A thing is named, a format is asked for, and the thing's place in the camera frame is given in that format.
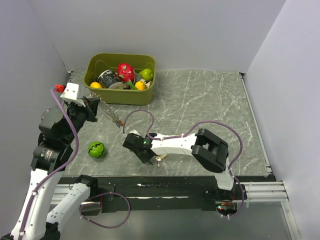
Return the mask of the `silver key yellow tag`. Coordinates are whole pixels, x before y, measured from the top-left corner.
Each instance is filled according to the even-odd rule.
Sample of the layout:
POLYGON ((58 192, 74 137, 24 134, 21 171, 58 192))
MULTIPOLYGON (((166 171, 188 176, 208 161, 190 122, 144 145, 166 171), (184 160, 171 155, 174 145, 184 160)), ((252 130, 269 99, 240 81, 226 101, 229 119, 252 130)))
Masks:
POLYGON ((167 156, 168 156, 168 154, 165 153, 165 154, 158 155, 158 156, 155 158, 155 162, 156 162, 158 168, 160 167, 161 162, 162 162, 167 156))

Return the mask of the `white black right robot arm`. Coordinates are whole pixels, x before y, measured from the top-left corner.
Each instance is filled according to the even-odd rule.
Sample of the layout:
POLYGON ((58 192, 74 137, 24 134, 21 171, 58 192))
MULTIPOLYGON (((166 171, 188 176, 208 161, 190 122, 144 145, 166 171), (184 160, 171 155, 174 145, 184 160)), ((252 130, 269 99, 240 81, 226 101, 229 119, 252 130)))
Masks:
POLYGON ((122 146, 144 164, 155 156, 165 154, 192 156, 203 168, 214 173, 218 193, 223 199, 230 199, 236 193, 235 181, 228 170, 229 145, 205 128, 187 136, 151 133, 142 137, 131 131, 122 146))

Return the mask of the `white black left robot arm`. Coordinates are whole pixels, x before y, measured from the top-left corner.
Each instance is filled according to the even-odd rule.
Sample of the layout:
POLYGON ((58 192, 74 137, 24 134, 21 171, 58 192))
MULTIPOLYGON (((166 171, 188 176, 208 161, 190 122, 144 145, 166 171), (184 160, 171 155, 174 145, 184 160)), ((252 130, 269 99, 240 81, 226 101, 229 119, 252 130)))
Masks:
POLYGON ((59 106, 42 113, 26 198, 16 225, 10 233, 2 236, 3 240, 58 240, 80 204, 98 197, 98 180, 80 175, 69 193, 50 209, 66 163, 78 152, 72 148, 72 142, 79 141, 78 132, 86 121, 97 121, 100 99, 82 97, 81 102, 83 104, 78 105, 67 100, 66 110, 59 106))

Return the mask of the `left orange toy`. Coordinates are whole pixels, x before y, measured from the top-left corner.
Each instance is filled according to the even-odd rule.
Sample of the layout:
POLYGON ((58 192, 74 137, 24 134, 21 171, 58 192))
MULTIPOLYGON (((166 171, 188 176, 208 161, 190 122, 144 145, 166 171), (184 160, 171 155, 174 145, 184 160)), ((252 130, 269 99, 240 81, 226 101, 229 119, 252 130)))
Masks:
POLYGON ((95 89, 102 89, 103 87, 102 87, 102 85, 99 83, 99 82, 92 82, 91 84, 90 84, 90 87, 91 88, 95 88, 95 89))

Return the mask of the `orange toy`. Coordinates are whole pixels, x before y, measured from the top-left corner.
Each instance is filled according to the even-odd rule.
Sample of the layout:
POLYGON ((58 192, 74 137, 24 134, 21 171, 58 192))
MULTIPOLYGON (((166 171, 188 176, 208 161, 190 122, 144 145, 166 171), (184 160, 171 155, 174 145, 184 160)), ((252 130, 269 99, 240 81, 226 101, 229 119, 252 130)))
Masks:
POLYGON ((143 91, 147 88, 146 84, 143 81, 137 81, 134 86, 139 91, 143 91))
POLYGON ((95 88, 95 89, 102 89, 103 87, 102 87, 102 85, 99 83, 99 82, 92 82, 91 84, 90 84, 90 87, 91 88, 95 88))

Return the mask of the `green watermelon toy ball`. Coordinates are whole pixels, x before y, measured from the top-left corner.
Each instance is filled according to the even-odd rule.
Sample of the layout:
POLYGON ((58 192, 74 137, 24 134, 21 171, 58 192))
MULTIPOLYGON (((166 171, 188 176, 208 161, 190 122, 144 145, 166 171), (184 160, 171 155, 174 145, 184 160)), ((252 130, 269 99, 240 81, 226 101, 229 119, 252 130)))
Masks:
POLYGON ((100 141, 94 141, 87 148, 88 155, 94 159, 102 158, 106 153, 105 145, 100 141))

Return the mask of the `black paper cup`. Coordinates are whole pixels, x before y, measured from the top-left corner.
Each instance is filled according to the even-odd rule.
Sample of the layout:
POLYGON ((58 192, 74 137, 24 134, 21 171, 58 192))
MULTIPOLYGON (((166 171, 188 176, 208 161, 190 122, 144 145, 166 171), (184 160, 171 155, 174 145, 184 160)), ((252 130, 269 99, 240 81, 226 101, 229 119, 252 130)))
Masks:
POLYGON ((118 75, 111 69, 105 70, 98 77, 98 82, 104 89, 122 90, 125 84, 119 79, 118 75))

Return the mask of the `olive green plastic bin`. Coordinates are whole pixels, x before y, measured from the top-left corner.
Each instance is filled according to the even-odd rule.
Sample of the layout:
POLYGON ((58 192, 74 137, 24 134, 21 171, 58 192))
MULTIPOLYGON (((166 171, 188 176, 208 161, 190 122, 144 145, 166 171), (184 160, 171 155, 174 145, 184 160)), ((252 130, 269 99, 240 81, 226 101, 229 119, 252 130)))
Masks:
POLYGON ((84 76, 84 85, 107 104, 146 106, 153 98, 156 83, 156 61, 149 55, 99 53, 94 55, 84 76), (150 70, 148 87, 138 88, 135 82, 150 70))

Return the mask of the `red dragon fruit toy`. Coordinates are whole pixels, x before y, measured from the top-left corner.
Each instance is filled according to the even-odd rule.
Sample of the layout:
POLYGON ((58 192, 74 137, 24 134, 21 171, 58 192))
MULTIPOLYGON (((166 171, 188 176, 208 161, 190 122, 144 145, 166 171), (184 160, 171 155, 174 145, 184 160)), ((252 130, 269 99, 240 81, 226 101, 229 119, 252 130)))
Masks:
POLYGON ((135 70, 128 63, 120 63, 117 66, 117 75, 125 83, 133 83, 135 80, 135 70))

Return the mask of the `right orange toy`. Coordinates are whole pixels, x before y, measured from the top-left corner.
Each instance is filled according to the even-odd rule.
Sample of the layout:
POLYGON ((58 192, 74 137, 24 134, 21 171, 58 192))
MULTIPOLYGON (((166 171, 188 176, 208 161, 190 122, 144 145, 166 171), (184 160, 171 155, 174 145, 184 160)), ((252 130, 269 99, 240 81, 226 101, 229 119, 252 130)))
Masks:
POLYGON ((147 88, 146 84, 143 81, 137 81, 134 86, 139 91, 143 91, 147 88))

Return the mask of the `green apple toy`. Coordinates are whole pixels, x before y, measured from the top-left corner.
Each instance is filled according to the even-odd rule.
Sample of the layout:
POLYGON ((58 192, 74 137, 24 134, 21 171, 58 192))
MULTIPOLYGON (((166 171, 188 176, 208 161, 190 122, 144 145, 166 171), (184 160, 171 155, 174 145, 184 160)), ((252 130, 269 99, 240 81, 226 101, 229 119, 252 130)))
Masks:
POLYGON ((153 77, 154 77, 153 71, 150 68, 145 68, 145 69, 141 70, 139 72, 139 75, 146 82, 151 81, 153 79, 153 77))

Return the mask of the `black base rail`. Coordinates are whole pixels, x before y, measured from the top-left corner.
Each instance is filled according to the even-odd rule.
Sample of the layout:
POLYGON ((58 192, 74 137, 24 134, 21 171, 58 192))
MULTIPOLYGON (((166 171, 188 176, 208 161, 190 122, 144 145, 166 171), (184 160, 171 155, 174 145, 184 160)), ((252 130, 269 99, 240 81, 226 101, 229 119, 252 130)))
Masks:
POLYGON ((87 199, 99 203, 103 213, 117 211, 188 210, 215 211, 220 203, 238 203, 257 192, 274 194, 273 175, 240 176, 233 190, 220 190, 213 176, 100 176, 98 189, 87 199))

